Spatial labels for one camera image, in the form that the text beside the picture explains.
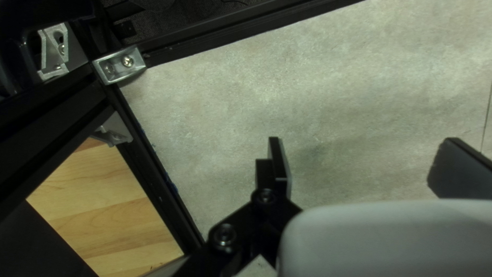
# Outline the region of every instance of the bolt head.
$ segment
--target bolt head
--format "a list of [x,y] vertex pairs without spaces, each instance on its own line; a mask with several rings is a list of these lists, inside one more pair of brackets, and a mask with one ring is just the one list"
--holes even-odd
[[133,59],[130,56],[124,56],[122,58],[122,65],[126,68],[130,68],[133,66]]
[[230,245],[236,239],[236,230],[231,224],[221,224],[214,233],[214,241],[220,246]]
[[104,66],[104,71],[106,71],[109,75],[113,75],[115,73],[115,67],[112,64],[107,63]]
[[64,43],[58,45],[58,51],[60,52],[60,54],[65,55],[65,44]]

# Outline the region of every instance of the gray carpet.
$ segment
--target gray carpet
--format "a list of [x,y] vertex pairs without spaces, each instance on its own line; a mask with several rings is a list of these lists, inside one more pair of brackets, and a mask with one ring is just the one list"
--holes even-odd
[[[482,147],[490,26],[492,0],[368,0],[151,68],[122,91],[203,234],[248,201],[268,136],[283,139],[302,208],[432,199],[442,140]],[[255,261],[241,276],[274,274]]]

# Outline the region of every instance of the screw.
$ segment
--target screw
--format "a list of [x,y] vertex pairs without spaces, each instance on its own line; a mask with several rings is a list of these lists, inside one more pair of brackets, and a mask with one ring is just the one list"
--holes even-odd
[[274,200],[274,196],[271,189],[263,189],[259,195],[258,200],[262,203],[270,203]]
[[122,136],[120,136],[118,134],[113,134],[113,133],[111,133],[111,137],[113,137],[114,140],[122,140],[123,139]]
[[236,231],[231,224],[224,223],[214,233],[214,240],[220,246],[230,245],[236,239]]
[[130,68],[133,66],[133,59],[130,56],[124,56],[122,58],[122,64],[126,68]]
[[58,51],[60,52],[60,54],[65,56],[65,44],[64,43],[58,45]]
[[113,75],[115,73],[115,67],[110,64],[110,63],[107,63],[105,66],[104,66],[104,70],[106,71],[106,73],[108,73],[109,75]]

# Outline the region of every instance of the gray plastic part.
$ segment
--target gray plastic part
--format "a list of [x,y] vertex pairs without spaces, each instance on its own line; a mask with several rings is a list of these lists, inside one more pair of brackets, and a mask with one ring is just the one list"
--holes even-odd
[[492,201],[320,207],[286,227],[280,277],[492,276]]

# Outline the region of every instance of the black panel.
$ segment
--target black panel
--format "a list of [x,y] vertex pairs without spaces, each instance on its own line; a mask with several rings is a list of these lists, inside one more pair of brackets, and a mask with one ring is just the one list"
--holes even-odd
[[97,277],[26,201],[0,222],[0,261],[2,277]]
[[439,146],[427,177],[439,198],[492,200],[492,161],[459,138]]

